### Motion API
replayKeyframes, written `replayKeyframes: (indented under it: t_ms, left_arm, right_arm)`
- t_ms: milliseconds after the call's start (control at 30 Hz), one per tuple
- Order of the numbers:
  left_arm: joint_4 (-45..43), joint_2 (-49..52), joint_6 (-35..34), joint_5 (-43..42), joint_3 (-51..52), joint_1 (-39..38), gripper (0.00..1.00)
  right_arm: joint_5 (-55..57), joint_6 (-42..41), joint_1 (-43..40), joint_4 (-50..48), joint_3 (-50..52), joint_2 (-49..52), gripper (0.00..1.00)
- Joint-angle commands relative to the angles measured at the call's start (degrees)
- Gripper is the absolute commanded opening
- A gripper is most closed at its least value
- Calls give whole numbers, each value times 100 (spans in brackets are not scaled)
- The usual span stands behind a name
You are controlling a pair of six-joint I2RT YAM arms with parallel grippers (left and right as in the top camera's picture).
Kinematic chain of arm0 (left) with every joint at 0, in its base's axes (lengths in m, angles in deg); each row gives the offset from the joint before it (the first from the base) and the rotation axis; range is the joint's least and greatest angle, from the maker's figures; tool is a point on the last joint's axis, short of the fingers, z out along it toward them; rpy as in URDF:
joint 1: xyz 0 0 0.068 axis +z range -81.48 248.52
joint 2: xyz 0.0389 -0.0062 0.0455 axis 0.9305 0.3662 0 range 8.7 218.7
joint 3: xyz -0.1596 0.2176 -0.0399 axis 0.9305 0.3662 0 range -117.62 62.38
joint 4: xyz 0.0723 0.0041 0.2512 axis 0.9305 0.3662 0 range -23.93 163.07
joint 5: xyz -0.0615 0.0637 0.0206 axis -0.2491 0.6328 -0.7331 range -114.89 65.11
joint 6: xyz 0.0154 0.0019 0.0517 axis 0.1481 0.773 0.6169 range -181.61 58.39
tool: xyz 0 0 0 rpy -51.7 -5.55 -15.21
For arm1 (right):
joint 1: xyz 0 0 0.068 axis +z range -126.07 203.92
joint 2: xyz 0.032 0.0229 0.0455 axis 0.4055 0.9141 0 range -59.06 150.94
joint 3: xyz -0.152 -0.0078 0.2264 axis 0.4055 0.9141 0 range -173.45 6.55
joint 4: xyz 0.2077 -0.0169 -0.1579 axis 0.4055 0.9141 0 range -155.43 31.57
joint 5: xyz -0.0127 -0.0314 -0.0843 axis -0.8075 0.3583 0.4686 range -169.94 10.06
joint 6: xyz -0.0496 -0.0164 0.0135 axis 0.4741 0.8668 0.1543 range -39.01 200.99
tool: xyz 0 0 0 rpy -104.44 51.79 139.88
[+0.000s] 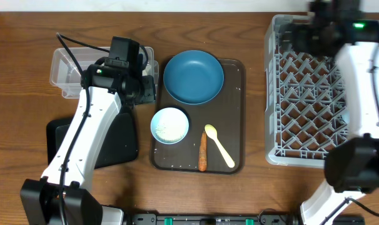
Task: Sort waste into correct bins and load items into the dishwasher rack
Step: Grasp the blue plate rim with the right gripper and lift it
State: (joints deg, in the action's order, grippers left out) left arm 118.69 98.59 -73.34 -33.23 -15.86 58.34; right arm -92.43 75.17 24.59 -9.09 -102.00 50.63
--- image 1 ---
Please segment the large blue bowl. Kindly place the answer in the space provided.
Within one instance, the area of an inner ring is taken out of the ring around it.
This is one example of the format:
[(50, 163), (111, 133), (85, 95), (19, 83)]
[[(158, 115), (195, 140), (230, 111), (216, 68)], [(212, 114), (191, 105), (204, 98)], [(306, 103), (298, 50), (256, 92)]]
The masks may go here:
[(163, 84), (170, 96), (190, 105), (211, 101), (223, 88), (224, 81), (223, 67), (217, 58), (199, 50), (173, 56), (163, 74)]

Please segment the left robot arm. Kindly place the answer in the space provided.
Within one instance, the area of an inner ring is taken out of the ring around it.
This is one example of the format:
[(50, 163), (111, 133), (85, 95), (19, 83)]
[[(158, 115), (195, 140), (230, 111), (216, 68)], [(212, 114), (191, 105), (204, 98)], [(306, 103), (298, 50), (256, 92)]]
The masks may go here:
[(73, 120), (55, 157), (39, 180), (25, 180), (20, 198), (29, 224), (123, 224), (124, 212), (100, 204), (90, 193), (104, 139), (125, 106), (155, 101), (152, 76), (143, 76), (144, 46), (115, 36), (108, 56), (82, 69), (57, 34), (81, 77), (82, 90)]

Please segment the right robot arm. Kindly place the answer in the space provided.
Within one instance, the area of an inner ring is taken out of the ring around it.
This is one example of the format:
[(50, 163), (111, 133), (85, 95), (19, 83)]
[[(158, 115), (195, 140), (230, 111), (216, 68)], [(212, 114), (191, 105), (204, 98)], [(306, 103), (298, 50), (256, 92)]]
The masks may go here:
[(365, 19), (360, 1), (312, 1), (309, 10), (311, 21), (285, 26), (280, 41), (287, 50), (334, 59), (350, 121), (347, 140), (328, 153), (324, 181), (293, 224), (332, 224), (379, 188), (379, 21)]

